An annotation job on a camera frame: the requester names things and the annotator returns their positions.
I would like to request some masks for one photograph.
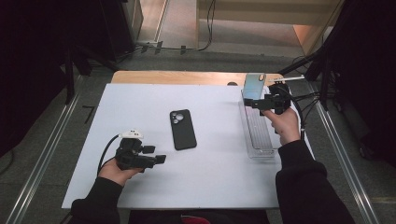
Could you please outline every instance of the white table surface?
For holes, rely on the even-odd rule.
[[[164,154],[166,161],[129,180],[118,207],[278,207],[275,177],[280,158],[277,153],[265,161],[248,157],[238,107],[241,88],[107,84],[62,208],[87,196],[107,143],[132,129],[144,135],[143,146],[155,146],[153,155]],[[196,148],[174,148],[169,113],[179,109],[191,112]],[[105,161],[115,155],[119,144],[120,138],[110,146]]]

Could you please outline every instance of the black phone case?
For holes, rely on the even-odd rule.
[[[170,121],[176,150],[197,146],[191,114],[188,109],[172,111],[170,113]]]

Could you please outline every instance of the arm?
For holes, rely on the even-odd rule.
[[[73,201],[69,224],[120,223],[117,203],[126,181],[142,169],[120,170],[115,159],[108,161],[96,177],[85,199]]]
[[[283,222],[354,223],[347,208],[327,180],[324,165],[312,158],[300,140],[297,115],[292,109],[282,115],[263,114],[280,135],[282,169],[276,174],[276,191]]]

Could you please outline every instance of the black sleeve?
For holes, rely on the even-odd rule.
[[[279,155],[276,191],[285,224],[355,223],[327,180],[326,168],[312,158],[304,141],[286,144]]]
[[[97,177],[88,196],[73,201],[69,224],[120,223],[117,202],[121,192],[121,185]]]

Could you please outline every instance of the hand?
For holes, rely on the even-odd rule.
[[[134,168],[130,170],[121,170],[117,165],[116,159],[106,162],[99,172],[99,176],[116,182],[124,186],[128,179],[141,172],[142,168]]]
[[[272,121],[272,126],[280,135],[282,146],[300,139],[298,117],[290,107],[281,115],[275,114],[271,110],[263,110],[262,113]]]

